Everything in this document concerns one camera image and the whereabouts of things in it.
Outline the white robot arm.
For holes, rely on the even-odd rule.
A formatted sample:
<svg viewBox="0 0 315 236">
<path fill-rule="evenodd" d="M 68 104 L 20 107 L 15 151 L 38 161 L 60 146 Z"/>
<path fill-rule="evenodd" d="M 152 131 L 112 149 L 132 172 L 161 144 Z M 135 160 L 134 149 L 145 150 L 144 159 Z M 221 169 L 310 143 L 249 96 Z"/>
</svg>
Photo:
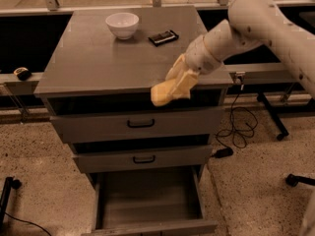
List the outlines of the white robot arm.
<svg viewBox="0 0 315 236">
<path fill-rule="evenodd" d="M 314 36 L 287 19 L 273 0 L 233 0 L 223 28 L 193 42 L 186 63 L 195 68 L 207 57 L 216 68 L 261 44 L 315 96 Z M 281 179 L 291 166 L 297 173 L 314 173 L 315 122 L 304 119 L 292 125 L 297 133 L 286 142 L 267 142 L 259 134 L 235 158 L 209 161 L 208 174 L 225 219 L 223 236 L 315 236 L 314 193 L 298 192 Z"/>
</svg>

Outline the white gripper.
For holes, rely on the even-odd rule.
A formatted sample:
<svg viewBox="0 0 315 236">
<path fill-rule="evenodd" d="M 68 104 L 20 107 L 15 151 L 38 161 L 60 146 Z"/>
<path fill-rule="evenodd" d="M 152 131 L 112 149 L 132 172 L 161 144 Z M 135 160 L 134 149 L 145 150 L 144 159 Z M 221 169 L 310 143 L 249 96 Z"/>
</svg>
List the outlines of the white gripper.
<svg viewBox="0 0 315 236">
<path fill-rule="evenodd" d="M 191 88 L 198 84 L 199 74 L 210 74 L 220 66 L 221 61 L 206 48 L 204 37 L 199 35 L 177 58 L 165 77 L 167 81 L 174 80 L 170 95 L 173 99 L 189 98 Z"/>
</svg>

